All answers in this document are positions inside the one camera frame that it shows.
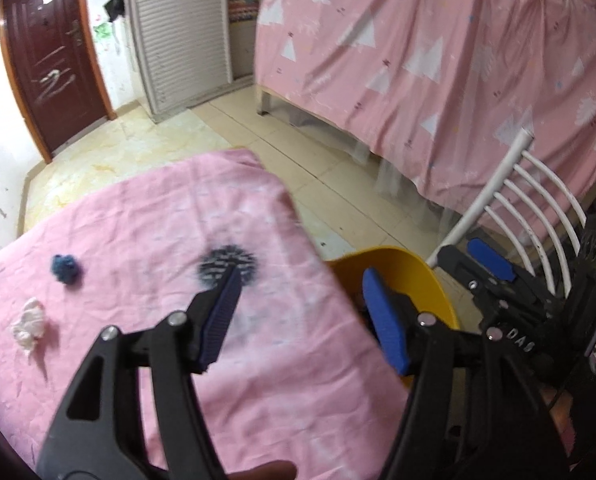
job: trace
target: tile floor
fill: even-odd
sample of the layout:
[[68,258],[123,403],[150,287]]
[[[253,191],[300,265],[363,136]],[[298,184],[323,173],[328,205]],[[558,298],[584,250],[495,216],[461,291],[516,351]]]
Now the tile floor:
[[[377,160],[358,164],[344,151],[315,140],[317,127],[298,130],[255,110],[250,87],[158,125],[140,107],[103,124],[31,181],[25,231],[109,184],[198,153],[246,146],[284,181],[324,259],[377,245],[404,246],[426,258],[435,248],[436,226],[409,206],[407,195],[415,194],[415,188],[405,185],[404,198],[385,197],[375,190]],[[463,327],[476,330],[480,316],[470,295],[442,271],[437,274]]]

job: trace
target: metal screw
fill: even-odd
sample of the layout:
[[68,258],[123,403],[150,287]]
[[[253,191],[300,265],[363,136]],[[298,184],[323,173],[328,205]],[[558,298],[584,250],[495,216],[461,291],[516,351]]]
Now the metal screw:
[[182,310],[177,310],[169,314],[167,318],[167,323],[169,326],[181,326],[187,322],[187,314]]
[[102,341],[111,341],[118,337],[118,327],[109,325],[104,327],[103,331],[100,333],[100,338]]
[[430,312],[423,312],[418,316],[418,322],[421,324],[421,326],[434,326],[436,321],[436,316]]
[[503,336],[502,330],[495,326],[490,326],[486,333],[490,341],[500,341]]

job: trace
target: orange wooden door frame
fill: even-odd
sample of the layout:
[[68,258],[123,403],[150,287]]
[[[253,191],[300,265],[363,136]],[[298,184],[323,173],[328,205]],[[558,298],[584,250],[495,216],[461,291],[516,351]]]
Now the orange wooden door frame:
[[[82,37],[85,43],[87,56],[89,57],[89,63],[91,64],[91,69],[94,74],[94,79],[96,81],[96,87],[98,88],[100,98],[102,99],[102,102],[105,106],[107,118],[110,121],[113,121],[115,118],[117,118],[117,115],[114,109],[111,107],[109,95],[107,94],[107,88],[105,87],[105,82],[102,79],[102,73],[100,72],[100,66],[98,65],[98,58],[96,58],[94,40],[91,36],[91,28],[89,27],[87,0],[78,0],[78,12],[80,14],[80,30],[82,31]],[[2,0],[0,0],[0,49],[2,50],[2,57],[5,62],[5,70],[7,71],[7,77],[9,78],[9,84],[11,85],[11,90],[14,94],[16,104],[20,109],[20,113],[25,120],[25,124],[27,125],[29,132],[31,133],[31,137],[34,139],[34,143],[36,144],[38,151],[43,156],[44,161],[49,164],[53,160],[52,153],[47,147],[46,142],[44,142],[40,130],[36,126],[36,122],[30,113],[27,102],[25,101],[20,90],[18,79],[16,78],[16,72],[11,59],[11,49],[9,47],[9,38],[7,34],[7,19],[5,16],[5,9]]]

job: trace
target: blue pom-pom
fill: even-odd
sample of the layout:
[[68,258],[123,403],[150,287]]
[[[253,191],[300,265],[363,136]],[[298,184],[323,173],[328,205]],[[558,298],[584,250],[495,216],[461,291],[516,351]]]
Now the blue pom-pom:
[[56,254],[52,258],[52,274],[59,282],[65,285],[73,285],[80,275],[80,268],[78,267],[76,258],[70,254],[66,256]]

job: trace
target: bed leg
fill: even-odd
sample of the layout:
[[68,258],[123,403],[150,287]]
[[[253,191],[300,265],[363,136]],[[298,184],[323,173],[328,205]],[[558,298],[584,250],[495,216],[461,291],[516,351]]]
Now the bed leg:
[[258,115],[269,113],[271,108],[271,95],[265,92],[262,87],[256,86],[256,111]]

